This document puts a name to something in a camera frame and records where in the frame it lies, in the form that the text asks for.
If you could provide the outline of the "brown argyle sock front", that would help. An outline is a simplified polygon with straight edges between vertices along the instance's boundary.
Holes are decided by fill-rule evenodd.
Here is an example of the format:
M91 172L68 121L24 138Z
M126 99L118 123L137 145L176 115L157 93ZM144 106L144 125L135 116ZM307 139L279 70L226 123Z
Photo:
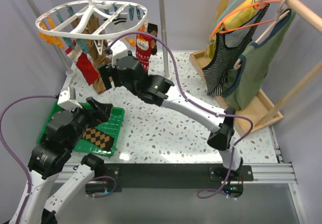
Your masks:
M96 128L87 128L82 135L82 139L89 141L90 143L105 151L109 151L114 144L113 137Z

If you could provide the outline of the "brown argyle sock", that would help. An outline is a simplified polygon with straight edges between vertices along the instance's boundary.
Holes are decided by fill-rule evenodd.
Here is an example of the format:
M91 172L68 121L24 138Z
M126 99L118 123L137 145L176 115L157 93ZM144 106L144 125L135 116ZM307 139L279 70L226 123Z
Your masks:
M114 144L113 137L96 128L87 128L82 135L82 139L89 141L90 143L105 151L109 151Z
M156 24L148 23L147 33L154 36L154 37L157 37L158 26ZM154 38L151 39L151 54L152 55L157 54L157 44L156 44L156 40Z

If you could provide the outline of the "red christmas sock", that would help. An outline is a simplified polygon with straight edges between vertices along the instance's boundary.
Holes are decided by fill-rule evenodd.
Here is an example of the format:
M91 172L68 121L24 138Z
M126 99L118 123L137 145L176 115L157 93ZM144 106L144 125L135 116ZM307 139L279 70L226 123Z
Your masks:
M151 42L152 38L150 36L138 34L136 37L136 58L141 62L147 73L149 71L149 61L152 51Z
M71 47L69 47L65 51L65 53L68 58L76 64L77 68L81 71L89 86L98 79L98 72L94 69L91 61L81 49L77 47L75 47L75 49L72 49Z

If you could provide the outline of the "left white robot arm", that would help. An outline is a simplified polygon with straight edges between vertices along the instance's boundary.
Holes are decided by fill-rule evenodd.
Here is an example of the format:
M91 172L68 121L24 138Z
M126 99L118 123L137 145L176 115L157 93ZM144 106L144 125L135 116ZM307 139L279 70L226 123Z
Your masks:
M27 176L26 187L8 223L57 223L62 209L89 181L104 178L104 161L88 154L73 175L50 194L85 131L110 118L112 104L100 103L92 97L86 101L89 109L78 106L62 111L48 124L45 140L34 147L28 165L23 167Z

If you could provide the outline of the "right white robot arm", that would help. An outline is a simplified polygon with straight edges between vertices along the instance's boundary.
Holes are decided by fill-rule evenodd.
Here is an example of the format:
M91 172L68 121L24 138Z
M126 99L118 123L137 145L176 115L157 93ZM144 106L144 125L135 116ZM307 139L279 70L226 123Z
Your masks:
M177 111L202 124L210 132L207 144L221 155L226 178L236 180L242 174L243 160L233 148L235 110L212 107L181 92L171 80L149 75L133 56L123 57L115 65L101 64L98 70L107 90L125 87L147 104Z

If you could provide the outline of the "white round clip hanger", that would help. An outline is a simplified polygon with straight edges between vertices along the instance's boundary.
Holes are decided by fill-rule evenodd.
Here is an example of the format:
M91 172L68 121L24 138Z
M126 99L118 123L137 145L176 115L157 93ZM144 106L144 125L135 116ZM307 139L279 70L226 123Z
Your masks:
M62 20L58 26L54 26L52 29L43 27L45 21L49 21L53 13L58 13L63 8L70 8L74 5L82 5L85 7L78 12L72 14L68 19ZM126 8L133 7L139 9L142 12L142 16L139 18L138 23L124 31L116 33L102 34L106 27L113 22ZM105 22L98 27L96 31L91 34L84 34L83 30L86 28L89 19L93 14L98 14L105 19ZM38 31L47 36L71 38L71 39L89 39L96 41L103 41L107 39L123 38L127 35L133 34L135 30L140 29L147 20L147 8L136 3L121 2L121 1L104 1L104 0L82 0L68 2L66 4L57 6L50 11L42 14L36 20L36 27Z

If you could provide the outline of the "orange clothes hanger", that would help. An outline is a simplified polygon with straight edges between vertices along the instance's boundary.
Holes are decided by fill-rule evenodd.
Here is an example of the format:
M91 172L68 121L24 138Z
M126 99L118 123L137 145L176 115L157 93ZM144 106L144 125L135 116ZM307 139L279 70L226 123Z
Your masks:
M209 42L215 41L216 33L228 33L242 28L255 17L260 9L280 0L235 0L225 9L219 11L219 16L213 23L209 34Z

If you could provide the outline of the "wooden clothes hanger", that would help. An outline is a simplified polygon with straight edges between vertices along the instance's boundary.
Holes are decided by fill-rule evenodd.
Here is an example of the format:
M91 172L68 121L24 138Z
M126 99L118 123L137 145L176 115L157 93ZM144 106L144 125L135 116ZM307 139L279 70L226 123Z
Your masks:
M256 16L250 21L247 27L258 26L262 17L265 15L269 5L260 10ZM261 34L257 40L251 41L244 52L238 58L232 69L241 72L267 72L269 64L276 54L283 37L288 30L291 21L294 19L295 13L291 9L280 9L278 16L271 22L271 25Z

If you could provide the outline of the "tan plain sock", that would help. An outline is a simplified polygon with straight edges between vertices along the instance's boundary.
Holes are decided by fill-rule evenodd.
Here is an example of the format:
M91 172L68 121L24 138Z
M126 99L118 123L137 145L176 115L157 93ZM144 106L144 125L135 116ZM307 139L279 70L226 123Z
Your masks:
M73 26L73 28L75 28L80 22L80 18L77 18L76 20L74 20L71 24ZM99 19L97 16L92 16L89 21L88 21L88 24L86 26L86 28L83 30L83 33L84 34L92 34L94 33L100 26L100 23L99 23ZM102 53L102 55L99 55L98 51L97 51L97 48L95 46L95 43L93 40L88 40L86 39L85 40L85 44L86 44L86 47L87 47L87 50L89 51L88 52L88 55L91 57L92 60L91 63L94 67L94 69L98 72L97 70L97 67L100 65L100 64L107 64L107 63L110 63L111 60L106 58L106 54L105 53ZM104 83L102 81L102 78L100 76L100 73L98 72L99 74L99 77L98 79L91 85L93 87L93 89L96 91L96 93L98 95L104 93L106 91L106 88L104 86Z

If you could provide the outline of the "white striped sock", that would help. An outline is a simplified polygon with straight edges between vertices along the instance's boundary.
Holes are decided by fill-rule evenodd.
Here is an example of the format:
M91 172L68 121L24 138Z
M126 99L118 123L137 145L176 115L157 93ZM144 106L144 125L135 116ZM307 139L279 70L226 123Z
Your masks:
M105 34L119 33L128 29L128 13L120 13L106 28Z

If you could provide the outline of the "brown argyle sock back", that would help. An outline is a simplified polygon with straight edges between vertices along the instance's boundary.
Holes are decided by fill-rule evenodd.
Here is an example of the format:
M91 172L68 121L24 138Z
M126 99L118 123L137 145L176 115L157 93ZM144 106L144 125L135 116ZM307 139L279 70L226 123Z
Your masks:
M156 24L148 23L147 33L154 36L154 37L157 37L158 26ZM157 54L157 44L156 44L156 40L154 38L151 39L151 54L152 55Z

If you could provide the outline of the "black striped tank top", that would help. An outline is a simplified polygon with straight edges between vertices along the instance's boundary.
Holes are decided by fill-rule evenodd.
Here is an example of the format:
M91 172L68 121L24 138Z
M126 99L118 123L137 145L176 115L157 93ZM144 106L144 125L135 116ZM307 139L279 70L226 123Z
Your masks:
M236 30L216 36L215 52L212 60L202 68L208 96L219 96L226 82L227 70L232 69L238 58L251 43L257 26Z

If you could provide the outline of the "green tank top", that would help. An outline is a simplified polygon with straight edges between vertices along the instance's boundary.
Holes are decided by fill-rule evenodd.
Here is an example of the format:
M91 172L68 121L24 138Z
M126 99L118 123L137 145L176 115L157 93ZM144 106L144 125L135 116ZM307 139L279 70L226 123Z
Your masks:
M235 110L245 109L260 90L270 63L296 16L291 9L284 12L286 16L277 22L264 40L253 42L245 49L239 57L240 68L227 71L221 97L229 107Z

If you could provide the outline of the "yellow shirt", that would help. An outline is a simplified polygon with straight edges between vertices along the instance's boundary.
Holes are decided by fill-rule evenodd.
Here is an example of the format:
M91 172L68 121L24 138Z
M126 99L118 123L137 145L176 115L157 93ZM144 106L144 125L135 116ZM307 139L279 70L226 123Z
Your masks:
M245 0L236 9L243 8L245 6L255 3L257 1L259 1L259 0ZM251 19L253 19L254 16L256 15L256 13L257 13L256 9L254 9L253 7L249 7L249 8L242 10L242 11L234 13L233 15L228 17L224 21L224 23L225 23L227 29L229 29L229 30L237 28L237 27L241 27L244 24L248 23ZM214 56L215 48L216 48L215 41L216 41L216 35L214 35L211 38L210 43L207 46L206 53L207 53L207 57L209 59L212 59Z

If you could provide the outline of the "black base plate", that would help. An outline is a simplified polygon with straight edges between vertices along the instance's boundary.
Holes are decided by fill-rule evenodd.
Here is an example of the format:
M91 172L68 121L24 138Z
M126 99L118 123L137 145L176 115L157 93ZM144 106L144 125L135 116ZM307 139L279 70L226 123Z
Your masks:
M116 180L115 192L124 188L148 189L217 189L223 183L228 169L222 164L105 164L104 176ZM253 181L250 165L231 171L226 193L242 193L243 182ZM111 192L113 180L97 180L87 184L87 194Z

